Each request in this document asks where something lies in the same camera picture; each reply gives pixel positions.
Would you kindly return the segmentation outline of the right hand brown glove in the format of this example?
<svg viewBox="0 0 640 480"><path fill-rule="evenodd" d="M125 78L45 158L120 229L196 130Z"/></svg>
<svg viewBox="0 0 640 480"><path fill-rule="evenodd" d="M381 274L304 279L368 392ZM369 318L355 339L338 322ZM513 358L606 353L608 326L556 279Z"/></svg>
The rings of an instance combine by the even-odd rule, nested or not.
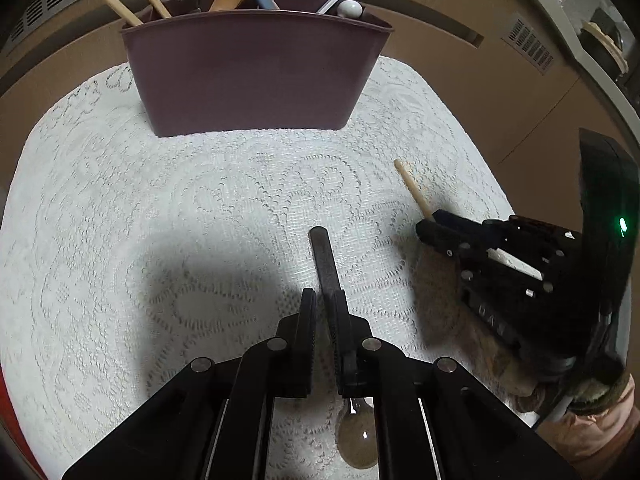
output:
<svg viewBox="0 0 640 480"><path fill-rule="evenodd" d="M634 376L626 372L614 398L604 409L567 411L556 422L545 420L536 433L558 452L583 479L621 474L639 478L639 409Z"/></svg>

